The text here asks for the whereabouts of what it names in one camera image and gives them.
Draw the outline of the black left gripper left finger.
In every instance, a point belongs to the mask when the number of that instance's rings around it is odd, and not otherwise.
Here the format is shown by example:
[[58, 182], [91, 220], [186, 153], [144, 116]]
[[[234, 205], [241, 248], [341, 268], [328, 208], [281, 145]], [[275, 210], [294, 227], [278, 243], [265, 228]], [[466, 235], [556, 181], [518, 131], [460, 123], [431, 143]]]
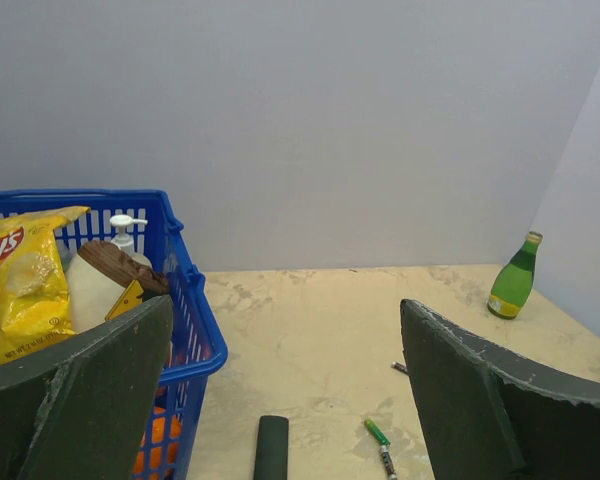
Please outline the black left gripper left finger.
[[0, 479], [129, 479], [173, 329], [169, 296], [0, 365]]

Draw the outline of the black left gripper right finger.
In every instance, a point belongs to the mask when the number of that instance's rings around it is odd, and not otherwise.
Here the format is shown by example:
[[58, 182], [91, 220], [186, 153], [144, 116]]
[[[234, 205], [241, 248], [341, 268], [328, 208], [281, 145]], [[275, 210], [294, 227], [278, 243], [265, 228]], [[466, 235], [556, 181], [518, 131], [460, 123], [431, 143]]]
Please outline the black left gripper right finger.
[[600, 383], [400, 304], [403, 353], [437, 479], [600, 479]]

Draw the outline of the black remote control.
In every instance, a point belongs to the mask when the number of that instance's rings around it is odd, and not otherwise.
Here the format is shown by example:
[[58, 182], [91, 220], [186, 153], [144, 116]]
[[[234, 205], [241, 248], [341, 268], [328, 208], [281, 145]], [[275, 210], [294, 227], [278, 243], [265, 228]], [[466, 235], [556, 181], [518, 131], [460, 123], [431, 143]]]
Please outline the black remote control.
[[289, 419], [263, 415], [259, 419], [254, 480], [287, 480], [289, 456]]

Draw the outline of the orange ball in basket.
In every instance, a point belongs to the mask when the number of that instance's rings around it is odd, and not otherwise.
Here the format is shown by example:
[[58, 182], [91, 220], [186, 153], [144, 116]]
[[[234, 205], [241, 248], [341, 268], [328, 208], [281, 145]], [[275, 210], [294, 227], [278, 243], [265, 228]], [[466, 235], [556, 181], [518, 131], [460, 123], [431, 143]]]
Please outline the orange ball in basket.
[[[152, 420], [151, 448], [146, 448], [146, 438], [143, 437], [140, 450], [136, 456], [132, 473], [135, 476], [149, 473], [149, 479], [158, 479], [157, 473], [163, 464], [163, 444], [165, 443], [166, 432], [166, 410], [155, 406], [153, 413], [155, 418]], [[175, 464], [179, 452], [179, 439], [182, 433], [180, 420], [176, 416], [170, 417], [169, 440], [166, 443], [166, 465]]]

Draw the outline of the dark AAA battery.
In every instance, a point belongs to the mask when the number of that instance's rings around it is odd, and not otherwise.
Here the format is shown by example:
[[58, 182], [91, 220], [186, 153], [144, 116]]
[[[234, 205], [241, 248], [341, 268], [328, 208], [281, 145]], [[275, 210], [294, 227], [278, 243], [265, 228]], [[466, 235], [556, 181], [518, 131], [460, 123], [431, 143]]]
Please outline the dark AAA battery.
[[401, 373], [403, 373], [403, 374], [405, 374], [405, 375], [408, 375], [408, 369], [407, 369], [407, 367], [406, 367], [405, 365], [402, 365], [402, 364], [400, 364], [400, 363], [398, 363], [398, 362], [393, 362], [393, 363], [391, 364], [391, 367], [392, 367], [394, 370], [396, 370], [396, 371], [399, 371], [399, 372], [401, 372]]

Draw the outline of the black AAA battery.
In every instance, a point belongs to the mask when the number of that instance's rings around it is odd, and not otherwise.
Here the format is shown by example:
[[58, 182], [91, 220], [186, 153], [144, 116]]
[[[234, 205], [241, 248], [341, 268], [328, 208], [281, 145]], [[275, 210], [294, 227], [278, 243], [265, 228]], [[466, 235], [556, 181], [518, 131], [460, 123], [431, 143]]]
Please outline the black AAA battery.
[[380, 457], [388, 480], [397, 480], [397, 474], [393, 465], [389, 448], [387, 445], [380, 446]]

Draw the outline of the green AAA battery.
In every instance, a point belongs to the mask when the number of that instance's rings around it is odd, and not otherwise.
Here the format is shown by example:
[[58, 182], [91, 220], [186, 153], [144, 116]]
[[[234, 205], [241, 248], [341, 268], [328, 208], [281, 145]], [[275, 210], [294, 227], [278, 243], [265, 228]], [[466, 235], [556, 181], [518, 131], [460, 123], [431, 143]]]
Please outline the green AAA battery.
[[365, 426], [366, 430], [372, 435], [372, 437], [378, 442], [379, 445], [386, 447], [389, 447], [391, 445], [391, 442], [371, 418], [365, 418], [363, 421], [363, 425]]

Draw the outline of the yellow Lays chips bag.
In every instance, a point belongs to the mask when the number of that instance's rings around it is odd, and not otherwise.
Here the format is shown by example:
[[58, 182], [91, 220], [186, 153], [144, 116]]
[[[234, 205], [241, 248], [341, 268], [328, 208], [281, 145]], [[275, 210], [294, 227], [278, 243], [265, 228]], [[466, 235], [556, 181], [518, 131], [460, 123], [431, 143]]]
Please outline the yellow Lays chips bag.
[[0, 219], [0, 365], [75, 334], [55, 231], [88, 211], [69, 206]]

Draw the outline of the blue plastic basket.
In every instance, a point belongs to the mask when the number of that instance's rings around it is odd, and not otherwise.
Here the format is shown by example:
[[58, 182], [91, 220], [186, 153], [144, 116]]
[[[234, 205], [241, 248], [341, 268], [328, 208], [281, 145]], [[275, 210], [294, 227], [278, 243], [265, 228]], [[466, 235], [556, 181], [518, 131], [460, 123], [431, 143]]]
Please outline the blue plastic basket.
[[[71, 251], [89, 240], [109, 240], [109, 219], [128, 214], [146, 219], [130, 233], [135, 249], [164, 273], [170, 284], [174, 326], [170, 360], [156, 392], [155, 406], [166, 410], [163, 464], [158, 479], [187, 476], [208, 377], [226, 362], [228, 350], [205, 297], [205, 277], [189, 258], [181, 236], [182, 223], [173, 214], [168, 196], [160, 190], [10, 190], [0, 191], [0, 219], [17, 214], [84, 205], [90, 211], [77, 225], [56, 233]], [[182, 426], [175, 464], [166, 465], [170, 417]]]

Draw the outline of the green glass bottle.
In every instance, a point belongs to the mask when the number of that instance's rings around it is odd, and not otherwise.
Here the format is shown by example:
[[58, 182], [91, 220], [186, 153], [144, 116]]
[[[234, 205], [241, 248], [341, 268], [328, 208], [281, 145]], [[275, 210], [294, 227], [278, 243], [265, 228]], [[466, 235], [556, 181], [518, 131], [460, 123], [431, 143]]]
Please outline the green glass bottle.
[[523, 245], [497, 275], [487, 300], [488, 310], [502, 319], [514, 319], [532, 291], [536, 255], [543, 235], [530, 231]]

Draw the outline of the brown and white pouch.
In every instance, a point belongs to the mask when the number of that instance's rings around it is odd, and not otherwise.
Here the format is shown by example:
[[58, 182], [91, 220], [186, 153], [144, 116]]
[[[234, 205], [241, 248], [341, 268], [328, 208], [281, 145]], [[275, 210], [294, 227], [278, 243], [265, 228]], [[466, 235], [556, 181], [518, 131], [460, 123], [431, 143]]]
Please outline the brown and white pouch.
[[155, 296], [169, 293], [166, 276], [107, 241], [82, 245], [65, 273], [72, 329], [86, 332]]

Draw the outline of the white pump soap bottle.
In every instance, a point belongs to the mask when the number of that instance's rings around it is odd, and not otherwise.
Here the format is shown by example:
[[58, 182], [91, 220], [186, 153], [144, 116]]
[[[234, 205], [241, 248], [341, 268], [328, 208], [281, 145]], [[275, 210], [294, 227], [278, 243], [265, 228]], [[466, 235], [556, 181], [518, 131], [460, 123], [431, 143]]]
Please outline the white pump soap bottle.
[[109, 219], [110, 226], [115, 230], [115, 236], [111, 242], [121, 251], [130, 256], [135, 262], [152, 267], [151, 261], [135, 249], [135, 243], [128, 229], [135, 225], [146, 226], [146, 219], [133, 218], [126, 214], [117, 214]]

